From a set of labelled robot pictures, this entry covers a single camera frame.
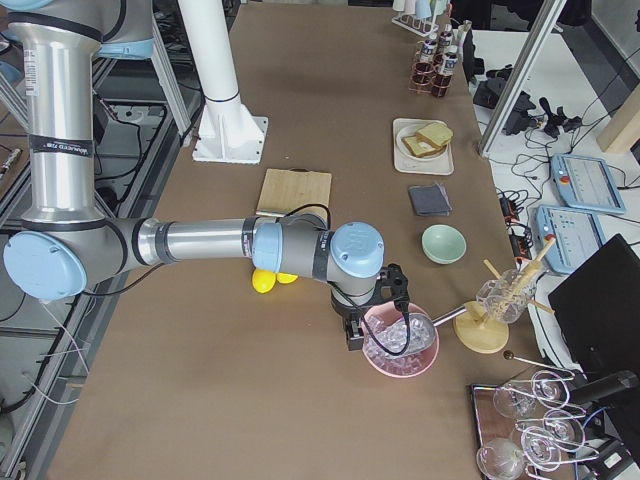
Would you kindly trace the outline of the robot arm near lemons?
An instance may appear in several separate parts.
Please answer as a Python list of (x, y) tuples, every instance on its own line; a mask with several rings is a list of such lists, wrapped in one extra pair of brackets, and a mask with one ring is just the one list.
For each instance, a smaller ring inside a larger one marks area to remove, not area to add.
[(390, 276), (372, 226), (332, 230), (310, 213), (185, 223), (108, 219), (98, 210), (92, 60), (151, 56), (150, 2), (9, 1), (6, 9), (23, 46), (32, 191), (23, 228), (3, 252), (17, 286), (53, 301), (142, 266), (247, 257), (266, 271), (329, 284), (348, 347), (362, 347), (365, 312), (381, 303)]

